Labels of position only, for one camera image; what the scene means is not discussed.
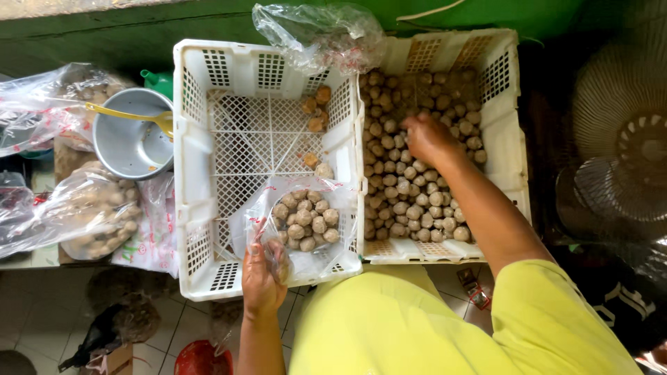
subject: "red plastic bowl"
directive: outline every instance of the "red plastic bowl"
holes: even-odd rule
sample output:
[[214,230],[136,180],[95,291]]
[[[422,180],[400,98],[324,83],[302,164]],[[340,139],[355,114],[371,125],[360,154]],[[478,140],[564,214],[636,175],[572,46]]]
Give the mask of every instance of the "red plastic bowl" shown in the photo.
[[176,358],[174,375],[234,375],[231,352],[215,356],[215,348],[208,340],[189,343]]

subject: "green container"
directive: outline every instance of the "green container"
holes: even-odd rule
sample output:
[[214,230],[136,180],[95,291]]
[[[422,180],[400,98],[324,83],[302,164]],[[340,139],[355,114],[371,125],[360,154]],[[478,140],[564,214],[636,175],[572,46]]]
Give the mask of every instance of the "green container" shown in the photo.
[[146,69],[141,71],[143,86],[156,90],[173,101],[173,72],[152,73]]

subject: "aluminum pot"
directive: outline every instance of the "aluminum pot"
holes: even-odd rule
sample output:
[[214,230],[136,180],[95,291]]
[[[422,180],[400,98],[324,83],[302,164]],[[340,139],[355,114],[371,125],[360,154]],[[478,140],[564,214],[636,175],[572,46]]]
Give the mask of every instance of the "aluminum pot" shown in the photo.
[[[140,87],[116,93],[103,107],[146,116],[172,110],[169,98]],[[93,144],[97,158],[121,178],[149,179],[173,165],[173,139],[150,121],[98,113],[93,121]]]

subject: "yellow shirt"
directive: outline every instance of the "yellow shirt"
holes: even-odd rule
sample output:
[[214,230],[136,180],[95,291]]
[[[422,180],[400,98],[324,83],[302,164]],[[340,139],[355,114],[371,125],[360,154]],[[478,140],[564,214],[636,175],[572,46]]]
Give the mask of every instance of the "yellow shirt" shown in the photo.
[[421,266],[376,266],[318,286],[289,373],[641,374],[556,264],[503,268],[491,317],[493,338],[449,309]]

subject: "white cable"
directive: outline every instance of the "white cable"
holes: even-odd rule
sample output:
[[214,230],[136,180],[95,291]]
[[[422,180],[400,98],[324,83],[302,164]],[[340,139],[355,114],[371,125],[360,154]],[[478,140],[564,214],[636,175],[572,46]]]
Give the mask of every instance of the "white cable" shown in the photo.
[[431,15],[433,13],[446,11],[447,9],[451,9],[451,8],[455,7],[456,5],[459,5],[460,3],[463,3],[464,1],[465,0],[458,0],[455,3],[445,5],[442,8],[437,8],[437,9],[433,9],[431,11],[426,11],[426,12],[419,13],[419,14],[414,14],[414,15],[403,15],[401,17],[396,17],[396,21],[407,21],[407,20],[410,20],[410,19],[421,18],[421,17],[424,17],[426,15]]

